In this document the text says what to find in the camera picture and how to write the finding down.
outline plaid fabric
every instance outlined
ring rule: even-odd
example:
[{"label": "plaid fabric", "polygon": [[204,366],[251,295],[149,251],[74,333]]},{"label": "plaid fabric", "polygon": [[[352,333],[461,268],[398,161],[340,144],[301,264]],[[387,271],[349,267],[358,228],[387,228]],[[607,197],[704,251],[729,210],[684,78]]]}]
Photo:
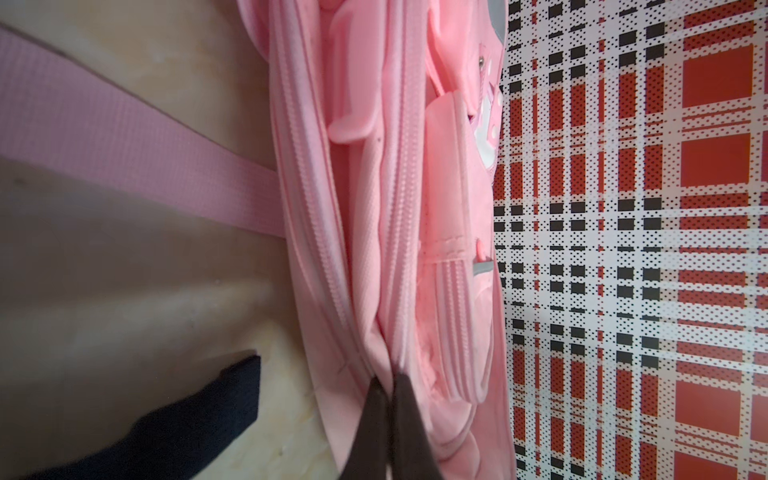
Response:
[{"label": "plaid fabric", "polygon": [[509,5],[518,477],[764,480],[766,0]]}]

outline pink webbing strap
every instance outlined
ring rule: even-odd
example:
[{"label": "pink webbing strap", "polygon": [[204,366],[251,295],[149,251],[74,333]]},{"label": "pink webbing strap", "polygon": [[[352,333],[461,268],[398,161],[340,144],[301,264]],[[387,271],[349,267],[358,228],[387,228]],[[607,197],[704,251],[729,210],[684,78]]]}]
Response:
[{"label": "pink webbing strap", "polygon": [[275,172],[1,28],[0,156],[285,235]]}]

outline pink backpack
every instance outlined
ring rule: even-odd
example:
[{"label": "pink backpack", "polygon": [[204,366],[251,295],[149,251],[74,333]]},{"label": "pink backpack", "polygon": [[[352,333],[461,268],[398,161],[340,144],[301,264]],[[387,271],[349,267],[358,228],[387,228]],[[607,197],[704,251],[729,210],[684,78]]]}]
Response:
[{"label": "pink backpack", "polygon": [[[346,462],[369,380],[412,380],[446,478],[514,478],[492,182],[505,2],[239,0],[270,62],[290,267]],[[496,29],[492,17],[497,21]]]}]

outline black object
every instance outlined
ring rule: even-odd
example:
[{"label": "black object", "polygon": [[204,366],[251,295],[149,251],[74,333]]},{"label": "black object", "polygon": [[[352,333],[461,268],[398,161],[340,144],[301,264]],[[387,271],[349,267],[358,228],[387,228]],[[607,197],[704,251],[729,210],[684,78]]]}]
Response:
[{"label": "black object", "polygon": [[259,412],[261,358],[224,370],[198,393],[138,419],[100,452],[27,480],[187,480],[208,466]]},{"label": "black object", "polygon": [[387,463],[392,465],[394,480],[442,480],[411,380],[403,373],[395,377],[392,405],[379,380],[371,380],[339,480],[384,480]]}]

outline reflective strip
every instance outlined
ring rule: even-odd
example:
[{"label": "reflective strip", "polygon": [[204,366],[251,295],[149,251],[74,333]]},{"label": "reflective strip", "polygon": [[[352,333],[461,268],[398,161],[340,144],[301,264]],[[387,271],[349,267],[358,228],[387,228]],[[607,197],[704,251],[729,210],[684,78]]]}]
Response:
[{"label": "reflective strip", "polygon": [[472,275],[477,276],[480,273],[488,273],[493,271],[494,262],[479,262],[472,265]]}]

